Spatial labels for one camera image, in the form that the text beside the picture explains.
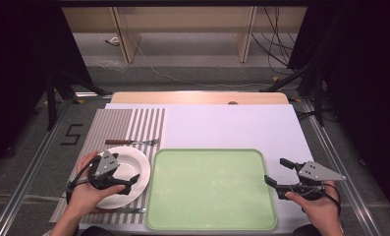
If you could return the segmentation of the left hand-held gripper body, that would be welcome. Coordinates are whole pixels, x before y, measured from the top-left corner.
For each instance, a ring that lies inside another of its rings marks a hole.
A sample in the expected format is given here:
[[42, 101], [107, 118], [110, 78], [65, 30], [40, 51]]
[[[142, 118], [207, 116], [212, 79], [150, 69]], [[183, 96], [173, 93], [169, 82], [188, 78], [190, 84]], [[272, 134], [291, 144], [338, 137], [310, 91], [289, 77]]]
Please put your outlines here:
[[91, 162], [87, 179], [94, 188], [104, 190], [112, 186], [128, 184], [127, 181], [114, 177], [114, 173], [120, 166], [117, 157], [118, 153], [111, 153], [107, 150]]

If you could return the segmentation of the dark curtain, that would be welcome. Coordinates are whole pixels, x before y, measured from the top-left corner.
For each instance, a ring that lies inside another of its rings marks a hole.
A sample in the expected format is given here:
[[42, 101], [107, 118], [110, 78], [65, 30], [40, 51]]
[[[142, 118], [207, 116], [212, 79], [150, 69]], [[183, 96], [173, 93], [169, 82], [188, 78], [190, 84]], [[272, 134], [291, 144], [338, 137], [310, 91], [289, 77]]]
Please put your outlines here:
[[308, 0], [290, 66], [322, 58], [340, 122], [390, 202], [390, 0]]
[[56, 0], [0, 0], [0, 158], [49, 84], [92, 80]]

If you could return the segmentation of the wooden furniture leg panel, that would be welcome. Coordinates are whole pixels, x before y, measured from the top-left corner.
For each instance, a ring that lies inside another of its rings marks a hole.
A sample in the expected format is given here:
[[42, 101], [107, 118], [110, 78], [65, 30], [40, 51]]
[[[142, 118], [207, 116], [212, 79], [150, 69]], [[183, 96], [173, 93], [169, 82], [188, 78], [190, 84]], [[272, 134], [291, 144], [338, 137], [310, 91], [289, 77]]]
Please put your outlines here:
[[248, 61], [251, 44], [251, 34], [253, 32], [256, 12], [256, 6], [248, 7], [248, 11], [244, 22], [242, 23], [241, 29], [235, 33], [235, 41], [238, 49], [239, 60], [241, 63], [246, 63]]
[[110, 12], [124, 60], [127, 64], [131, 64], [138, 53], [140, 34], [129, 29], [120, 7], [111, 7]]

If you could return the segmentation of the black metal stand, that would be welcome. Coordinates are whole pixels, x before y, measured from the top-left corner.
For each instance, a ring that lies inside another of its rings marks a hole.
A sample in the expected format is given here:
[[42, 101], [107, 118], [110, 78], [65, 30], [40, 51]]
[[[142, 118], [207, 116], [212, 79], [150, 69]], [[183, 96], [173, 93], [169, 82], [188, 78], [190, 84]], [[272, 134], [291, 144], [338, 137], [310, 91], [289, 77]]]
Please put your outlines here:
[[87, 82], [81, 78], [63, 70], [53, 70], [46, 78], [46, 96], [48, 109], [48, 126], [50, 131], [57, 121], [57, 109], [55, 92], [58, 91], [63, 99], [73, 99], [75, 92], [72, 85], [79, 85], [97, 95], [112, 95], [112, 92], [96, 87], [92, 82]]
[[316, 121], [320, 126], [324, 126], [322, 119], [322, 74], [319, 69], [313, 69], [310, 65], [303, 66], [300, 70], [293, 73], [290, 76], [287, 76], [285, 79], [276, 83], [269, 88], [261, 89], [260, 92], [275, 92], [278, 89], [281, 89], [285, 85], [291, 83], [292, 81], [301, 78], [302, 81], [298, 87], [299, 95], [309, 95], [314, 92], [314, 109], [313, 114], [316, 118]]

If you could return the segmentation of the white board sheet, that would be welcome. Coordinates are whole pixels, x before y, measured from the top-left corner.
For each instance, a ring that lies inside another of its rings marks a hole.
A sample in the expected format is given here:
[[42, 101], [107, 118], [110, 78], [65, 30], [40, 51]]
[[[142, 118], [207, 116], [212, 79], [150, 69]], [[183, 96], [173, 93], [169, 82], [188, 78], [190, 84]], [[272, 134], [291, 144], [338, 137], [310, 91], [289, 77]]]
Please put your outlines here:
[[[164, 108], [166, 118], [160, 149], [165, 148], [250, 148], [261, 152], [266, 174], [280, 184], [295, 184], [295, 171], [280, 164], [281, 158], [304, 163], [312, 159], [294, 108], [289, 104], [121, 104], [109, 103], [102, 109]], [[277, 213], [277, 225], [270, 231], [155, 231], [145, 223], [83, 224], [133, 235], [281, 235], [306, 225], [300, 206], [283, 201], [270, 188]]]

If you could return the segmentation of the beige furniture back panel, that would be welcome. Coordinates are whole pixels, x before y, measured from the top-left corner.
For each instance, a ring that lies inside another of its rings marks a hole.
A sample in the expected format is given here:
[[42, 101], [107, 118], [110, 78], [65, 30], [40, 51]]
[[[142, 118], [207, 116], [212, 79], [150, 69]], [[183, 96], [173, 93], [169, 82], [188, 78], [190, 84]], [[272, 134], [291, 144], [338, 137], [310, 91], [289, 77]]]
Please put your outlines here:
[[305, 7], [78, 7], [63, 9], [73, 32], [297, 32]]

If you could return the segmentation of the striped placemat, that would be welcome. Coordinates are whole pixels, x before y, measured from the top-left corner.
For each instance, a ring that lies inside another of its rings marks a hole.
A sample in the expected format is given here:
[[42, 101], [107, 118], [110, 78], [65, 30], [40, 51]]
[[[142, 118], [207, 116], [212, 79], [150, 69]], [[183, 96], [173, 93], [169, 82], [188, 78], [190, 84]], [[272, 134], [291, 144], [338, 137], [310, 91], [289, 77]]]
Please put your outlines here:
[[[90, 126], [81, 155], [99, 150], [106, 151], [115, 147], [130, 147], [141, 150], [151, 162], [160, 149], [160, 145], [106, 145], [105, 140], [146, 141], [161, 139], [166, 118], [164, 108], [125, 108], [99, 109], [96, 111]], [[147, 190], [142, 206], [146, 207]], [[144, 213], [125, 213], [125, 208], [104, 209], [102, 213], [91, 213], [83, 217], [83, 224], [130, 224], [144, 223]]]

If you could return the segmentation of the wooden table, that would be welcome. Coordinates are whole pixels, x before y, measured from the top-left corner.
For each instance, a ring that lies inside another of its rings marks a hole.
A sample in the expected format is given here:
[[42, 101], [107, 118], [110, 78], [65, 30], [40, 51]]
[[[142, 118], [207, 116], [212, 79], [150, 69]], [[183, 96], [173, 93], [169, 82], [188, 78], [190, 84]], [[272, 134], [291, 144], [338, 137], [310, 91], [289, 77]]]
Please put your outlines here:
[[112, 103], [132, 104], [288, 104], [281, 92], [242, 91], [119, 91]]

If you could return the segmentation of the metal floor rail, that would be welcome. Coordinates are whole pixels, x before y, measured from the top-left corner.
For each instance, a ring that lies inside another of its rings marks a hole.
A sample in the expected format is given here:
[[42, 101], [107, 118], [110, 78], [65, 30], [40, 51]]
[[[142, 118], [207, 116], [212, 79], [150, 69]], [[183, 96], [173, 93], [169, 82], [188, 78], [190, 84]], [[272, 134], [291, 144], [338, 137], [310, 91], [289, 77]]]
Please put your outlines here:
[[45, 129], [44, 136], [37, 142], [38, 148], [34, 151], [33, 156], [29, 159], [28, 168], [23, 175], [18, 178], [18, 185], [15, 191], [7, 198], [7, 202], [0, 213], [0, 236], [6, 236], [11, 225], [13, 224], [22, 204], [25, 200], [33, 180], [35, 179], [39, 168], [41, 167], [46, 154], [58, 132], [60, 122], [65, 113], [70, 108], [72, 101], [63, 100], [56, 104], [56, 116], [49, 120], [50, 128]]
[[357, 190], [354, 178], [351, 172], [347, 169], [344, 162], [341, 160], [337, 149], [333, 145], [325, 126], [321, 124], [322, 118], [317, 119], [316, 115], [309, 116], [309, 122], [316, 133], [320, 144], [322, 145], [326, 157], [329, 160], [331, 167], [335, 171], [344, 174], [347, 179], [340, 184], [343, 193], [345, 194], [348, 203], [353, 209], [355, 217], [358, 219], [364, 236], [381, 236], [381, 232], [372, 217], [367, 204], [362, 198], [362, 194]]

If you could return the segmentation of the person's right hand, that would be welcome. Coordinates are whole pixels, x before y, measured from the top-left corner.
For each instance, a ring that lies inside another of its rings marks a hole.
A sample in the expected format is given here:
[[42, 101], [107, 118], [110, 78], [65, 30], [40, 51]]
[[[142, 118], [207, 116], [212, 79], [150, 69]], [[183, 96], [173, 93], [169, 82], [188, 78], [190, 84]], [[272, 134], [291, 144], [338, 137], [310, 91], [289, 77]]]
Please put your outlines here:
[[326, 228], [329, 225], [340, 226], [338, 208], [331, 200], [322, 198], [316, 201], [309, 201], [292, 192], [286, 193], [285, 197], [298, 204], [305, 211], [308, 220], [316, 228]]

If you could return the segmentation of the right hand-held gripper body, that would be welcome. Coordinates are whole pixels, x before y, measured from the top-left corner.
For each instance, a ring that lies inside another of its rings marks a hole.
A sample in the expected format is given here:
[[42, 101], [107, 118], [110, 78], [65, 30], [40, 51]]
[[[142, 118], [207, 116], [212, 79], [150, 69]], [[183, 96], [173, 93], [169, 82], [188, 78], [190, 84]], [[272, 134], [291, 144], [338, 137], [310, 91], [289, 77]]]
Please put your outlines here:
[[299, 182], [289, 185], [277, 184], [275, 190], [280, 200], [286, 200], [285, 194], [288, 192], [302, 196], [309, 201], [319, 200], [325, 194], [325, 181], [345, 181], [347, 179], [345, 175], [314, 161], [294, 163], [296, 168], [293, 170], [296, 171]]

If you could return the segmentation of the white plate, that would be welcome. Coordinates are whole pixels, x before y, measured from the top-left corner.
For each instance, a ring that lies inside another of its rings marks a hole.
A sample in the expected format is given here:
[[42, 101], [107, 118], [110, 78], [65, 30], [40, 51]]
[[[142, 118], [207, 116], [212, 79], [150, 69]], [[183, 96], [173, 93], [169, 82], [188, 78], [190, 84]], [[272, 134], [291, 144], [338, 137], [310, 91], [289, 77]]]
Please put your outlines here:
[[112, 147], [108, 151], [119, 153], [120, 166], [114, 173], [115, 178], [130, 180], [139, 174], [139, 179], [128, 195], [114, 194], [103, 199], [97, 206], [104, 209], [141, 207], [151, 173], [148, 158], [141, 150], [134, 147]]

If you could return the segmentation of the light green tray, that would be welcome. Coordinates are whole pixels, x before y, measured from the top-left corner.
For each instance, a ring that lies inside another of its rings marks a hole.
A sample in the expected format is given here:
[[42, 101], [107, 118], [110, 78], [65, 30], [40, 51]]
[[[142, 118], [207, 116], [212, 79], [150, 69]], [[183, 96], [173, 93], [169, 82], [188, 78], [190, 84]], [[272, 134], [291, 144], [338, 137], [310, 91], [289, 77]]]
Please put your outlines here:
[[260, 151], [165, 148], [153, 159], [145, 223], [155, 231], [270, 231], [277, 225]]

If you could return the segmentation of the person's left hand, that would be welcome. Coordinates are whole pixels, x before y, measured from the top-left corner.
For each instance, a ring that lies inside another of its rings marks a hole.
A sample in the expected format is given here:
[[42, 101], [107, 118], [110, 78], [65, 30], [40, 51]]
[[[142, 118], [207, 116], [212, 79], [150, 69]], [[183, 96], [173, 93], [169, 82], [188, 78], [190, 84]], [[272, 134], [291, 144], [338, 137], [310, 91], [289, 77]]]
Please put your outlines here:
[[[83, 157], [77, 164], [77, 170], [80, 177], [88, 175], [87, 165], [98, 155], [97, 151], [93, 151]], [[65, 213], [71, 216], [81, 218], [83, 215], [92, 212], [96, 205], [103, 199], [117, 194], [124, 190], [123, 185], [116, 185], [104, 190], [98, 190], [89, 183], [77, 185], [72, 193], [68, 207]]]

